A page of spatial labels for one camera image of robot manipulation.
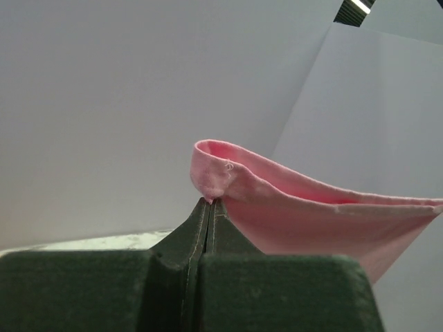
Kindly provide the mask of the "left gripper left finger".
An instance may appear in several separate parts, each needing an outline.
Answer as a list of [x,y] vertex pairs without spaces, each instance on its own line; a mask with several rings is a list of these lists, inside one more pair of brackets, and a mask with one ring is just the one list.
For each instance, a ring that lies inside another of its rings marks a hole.
[[183,268],[204,247],[208,229],[210,204],[200,198],[190,216],[164,239],[151,248],[162,264]]

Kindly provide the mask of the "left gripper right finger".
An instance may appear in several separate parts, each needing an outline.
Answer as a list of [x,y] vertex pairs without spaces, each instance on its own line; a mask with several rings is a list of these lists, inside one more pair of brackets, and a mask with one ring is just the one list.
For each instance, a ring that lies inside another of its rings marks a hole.
[[206,235],[206,258],[263,257],[260,251],[231,221],[226,206],[216,199],[210,206]]

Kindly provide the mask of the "pink t-shirt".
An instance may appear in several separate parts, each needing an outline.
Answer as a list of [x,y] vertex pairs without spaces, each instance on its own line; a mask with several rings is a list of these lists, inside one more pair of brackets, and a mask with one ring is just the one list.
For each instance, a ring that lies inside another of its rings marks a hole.
[[190,178],[262,252],[347,255],[377,282],[442,213],[442,201],[355,192],[314,180],[240,146],[194,145]]

